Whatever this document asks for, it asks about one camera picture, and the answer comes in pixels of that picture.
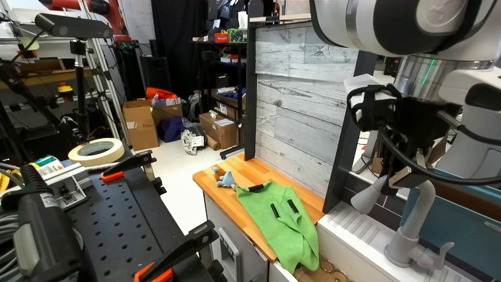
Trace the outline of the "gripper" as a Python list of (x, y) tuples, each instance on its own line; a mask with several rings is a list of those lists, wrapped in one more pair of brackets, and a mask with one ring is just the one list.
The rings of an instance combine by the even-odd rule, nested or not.
[[(387, 132), (394, 146), (406, 157), (415, 156), (415, 164), (428, 172), (424, 156), (424, 147), (429, 147), (433, 142), (444, 137), (450, 125), (438, 117), (439, 111), (445, 111), (452, 117), (457, 117), (461, 106), (453, 103), (430, 103), (415, 98), (403, 98), (397, 111), (395, 120), (391, 123), (393, 132)], [(389, 149), (384, 141), (381, 141), (379, 156), (382, 158), (381, 176), (386, 175), (387, 180), (382, 188), (382, 195), (395, 196), (398, 189), (389, 186), (389, 179), (405, 167)], [(409, 167), (409, 172), (420, 174), (421, 171)]]

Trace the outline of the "grey faucet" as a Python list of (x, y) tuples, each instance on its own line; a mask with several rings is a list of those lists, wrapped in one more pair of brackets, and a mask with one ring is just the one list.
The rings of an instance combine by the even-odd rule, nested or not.
[[(382, 188), (387, 176), (382, 176), (368, 188), (356, 194), (351, 199), (352, 206), (360, 213), (368, 214), (382, 194)], [(403, 226), (394, 233), (385, 246), (384, 254), (394, 265), (401, 268), (410, 267), (412, 261), (419, 260), (424, 248), (419, 244), (419, 233), (436, 198), (434, 185), (430, 181), (419, 184), (419, 197)]]

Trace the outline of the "grey faucet lever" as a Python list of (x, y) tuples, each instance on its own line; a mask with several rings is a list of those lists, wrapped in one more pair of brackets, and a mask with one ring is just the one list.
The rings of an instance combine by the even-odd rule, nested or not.
[(445, 265), (445, 256), (454, 245), (454, 242), (447, 242), (440, 247), (438, 254), (427, 248), (419, 257), (417, 264), (429, 271), (442, 270)]

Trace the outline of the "white toy sink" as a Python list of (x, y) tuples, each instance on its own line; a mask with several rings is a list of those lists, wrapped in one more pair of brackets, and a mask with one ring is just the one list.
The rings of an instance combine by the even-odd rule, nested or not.
[(392, 264), (384, 248), (394, 231), (346, 203), (322, 216), (317, 230), (322, 257), (353, 282), (481, 282), (451, 264), (438, 271)]

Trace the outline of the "teal panel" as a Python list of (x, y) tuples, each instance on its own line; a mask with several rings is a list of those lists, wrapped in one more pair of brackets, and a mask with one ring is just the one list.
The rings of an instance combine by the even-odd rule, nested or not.
[(434, 185), (436, 198), (419, 232), (419, 244), (438, 254), (442, 245), (454, 242), (446, 255), (501, 281), (501, 189), (442, 183), (410, 172), (394, 176), (392, 187), (411, 189), (401, 226), (418, 200), (418, 185), (425, 181)]

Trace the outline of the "toy kitchen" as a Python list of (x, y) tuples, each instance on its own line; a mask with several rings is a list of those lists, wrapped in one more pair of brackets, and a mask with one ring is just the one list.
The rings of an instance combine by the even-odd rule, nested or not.
[[(356, 175), (355, 126), (347, 121), (343, 80), (375, 68), (375, 56), (328, 46), (312, 24), (258, 27), (250, 42), (255, 64), (247, 71), (256, 94), (248, 98), (246, 125), (256, 129), (254, 156), (319, 195), (331, 212), (374, 180)], [(407, 204), (401, 195), (380, 196), (367, 216), (395, 233)], [(447, 264), (486, 282), (501, 282), (448, 255)]]

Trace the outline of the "green cloth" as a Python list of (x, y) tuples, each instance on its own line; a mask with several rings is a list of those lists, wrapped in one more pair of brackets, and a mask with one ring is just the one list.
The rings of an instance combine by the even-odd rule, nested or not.
[[(249, 192), (249, 187), (236, 187), (240, 204), (286, 271), (292, 274), (298, 265), (316, 271), (320, 265), (318, 234), (301, 200), (292, 187), (272, 181), (263, 184), (265, 189), (258, 193)], [(299, 214), (291, 211), (289, 199)], [(280, 218), (274, 217), (270, 204), (276, 206)]]

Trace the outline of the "blue plush toy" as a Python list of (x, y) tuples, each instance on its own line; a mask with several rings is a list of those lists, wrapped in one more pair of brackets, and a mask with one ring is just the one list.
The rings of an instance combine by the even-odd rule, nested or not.
[(211, 169), (214, 172), (217, 187), (231, 188), (236, 191), (236, 182), (231, 171), (225, 171), (218, 167), (212, 167)]

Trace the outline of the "cardboard box with label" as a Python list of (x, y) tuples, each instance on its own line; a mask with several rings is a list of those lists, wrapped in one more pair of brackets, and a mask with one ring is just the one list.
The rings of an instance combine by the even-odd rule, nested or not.
[(220, 144), (221, 149), (236, 145), (238, 127), (233, 121), (207, 112), (199, 115), (199, 123), (205, 133)]

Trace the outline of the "black shelf rack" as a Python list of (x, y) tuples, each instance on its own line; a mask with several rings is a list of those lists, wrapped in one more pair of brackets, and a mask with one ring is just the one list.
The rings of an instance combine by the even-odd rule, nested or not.
[(236, 126), (236, 144), (220, 153), (222, 159), (244, 148), (246, 42), (211, 42), (193, 38), (200, 109), (212, 111)]

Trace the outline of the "green box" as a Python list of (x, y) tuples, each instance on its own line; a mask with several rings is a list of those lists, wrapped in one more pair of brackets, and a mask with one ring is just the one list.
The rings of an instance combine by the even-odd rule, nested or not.
[(232, 28), (227, 30), (229, 43), (247, 43), (247, 28)]

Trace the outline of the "white plastic gadget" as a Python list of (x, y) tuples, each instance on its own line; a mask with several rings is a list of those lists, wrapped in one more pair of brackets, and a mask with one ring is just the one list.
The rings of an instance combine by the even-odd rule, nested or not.
[(205, 146), (205, 136), (188, 129), (182, 132), (181, 141), (188, 155), (197, 155), (199, 148), (204, 148)]

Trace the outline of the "dark blue bag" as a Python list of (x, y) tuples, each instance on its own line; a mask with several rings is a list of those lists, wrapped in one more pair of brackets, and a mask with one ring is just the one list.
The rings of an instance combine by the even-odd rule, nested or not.
[(186, 130), (183, 117), (172, 116), (161, 120), (156, 126), (159, 139), (165, 143), (178, 141), (181, 134)]

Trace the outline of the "open cardboard box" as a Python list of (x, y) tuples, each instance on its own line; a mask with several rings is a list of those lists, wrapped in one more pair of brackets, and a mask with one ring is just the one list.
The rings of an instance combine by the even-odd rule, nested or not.
[(170, 117), (183, 117), (182, 99), (158, 100), (152, 104), (152, 116), (155, 125)]

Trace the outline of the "black and orange clamp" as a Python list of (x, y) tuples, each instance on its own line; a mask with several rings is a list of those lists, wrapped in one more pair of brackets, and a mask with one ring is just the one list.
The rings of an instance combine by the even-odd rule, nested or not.
[(144, 152), (138, 152), (135, 155), (129, 156), (122, 161), (118, 162), (101, 173), (100, 179), (105, 182), (111, 182), (122, 178), (126, 171), (143, 167), (145, 165), (152, 164), (156, 162), (157, 159), (152, 156), (152, 150), (147, 150)]
[(170, 249), (154, 262), (138, 271), (133, 277), (133, 282), (172, 282), (174, 266), (200, 252), (218, 239), (218, 233), (214, 228), (214, 223), (207, 220), (190, 230), (188, 235), (184, 236), (180, 245)]

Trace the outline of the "orange bag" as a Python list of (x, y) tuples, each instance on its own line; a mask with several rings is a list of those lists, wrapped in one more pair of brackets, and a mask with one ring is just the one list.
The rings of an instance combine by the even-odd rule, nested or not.
[(155, 87), (147, 87), (146, 88), (146, 95), (145, 99), (149, 100), (169, 100), (169, 99), (177, 99), (178, 96), (168, 90), (164, 90), (161, 88), (155, 88)]

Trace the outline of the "black curtain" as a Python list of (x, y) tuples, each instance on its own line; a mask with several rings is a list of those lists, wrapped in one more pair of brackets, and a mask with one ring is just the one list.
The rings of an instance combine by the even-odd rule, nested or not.
[(196, 83), (193, 37), (204, 31), (207, 0), (150, 0), (155, 37), (168, 59), (172, 92), (188, 100)]

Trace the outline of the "tall cardboard box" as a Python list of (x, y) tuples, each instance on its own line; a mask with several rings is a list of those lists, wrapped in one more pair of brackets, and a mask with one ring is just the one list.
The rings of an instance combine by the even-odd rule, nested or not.
[(159, 146), (152, 111), (150, 100), (126, 101), (123, 104), (126, 128), (134, 151)]

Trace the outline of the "whiteboard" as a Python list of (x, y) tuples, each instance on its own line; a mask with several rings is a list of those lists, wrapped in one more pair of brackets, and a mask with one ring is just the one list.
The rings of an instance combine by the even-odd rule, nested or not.
[(149, 43), (155, 39), (151, 0), (119, 0), (119, 6), (133, 40)]

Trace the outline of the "masking tape roll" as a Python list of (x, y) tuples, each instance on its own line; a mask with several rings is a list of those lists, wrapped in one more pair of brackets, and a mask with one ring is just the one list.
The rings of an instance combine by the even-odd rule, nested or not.
[(98, 166), (116, 162), (124, 155), (122, 141), (115, 138), (95, 139), (73, 148), (68, 153), (68, 159), (82, 166)]

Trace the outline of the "grey metal box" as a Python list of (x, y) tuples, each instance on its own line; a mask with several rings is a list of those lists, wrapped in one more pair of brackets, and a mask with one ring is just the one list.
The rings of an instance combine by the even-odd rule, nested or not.
[(85, 190), (92, 186), (92, 181), (87, 168), (79, 163), (43, 175), (42, 178), (52, 189), (55, 200), (64, 211), (89, 200)]

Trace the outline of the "white and green packet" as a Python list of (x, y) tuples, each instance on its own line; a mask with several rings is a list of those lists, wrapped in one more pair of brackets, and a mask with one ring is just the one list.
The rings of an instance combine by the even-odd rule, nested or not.
[(47, 155), (30, 164), (36, 168), (41, 176), (49, 175), (64, 168), (61, 161), (53, 155)]

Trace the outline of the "aluminium frame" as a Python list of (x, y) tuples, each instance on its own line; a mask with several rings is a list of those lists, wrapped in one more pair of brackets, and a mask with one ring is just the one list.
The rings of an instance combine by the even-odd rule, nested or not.
[(130, 145), (130, 136), (124, 120), (119, 95), (115, 89), (109, 72), (108, 64), (100, 45), (100, 39), (91, 38), (87, 40), (86, 59), (93, 71), (94, 83), (100, 93), (100, 101), (105, 110), (105, 117), (108, 119), (110, 129), (114, 138), (120, 139), (127, 146)]

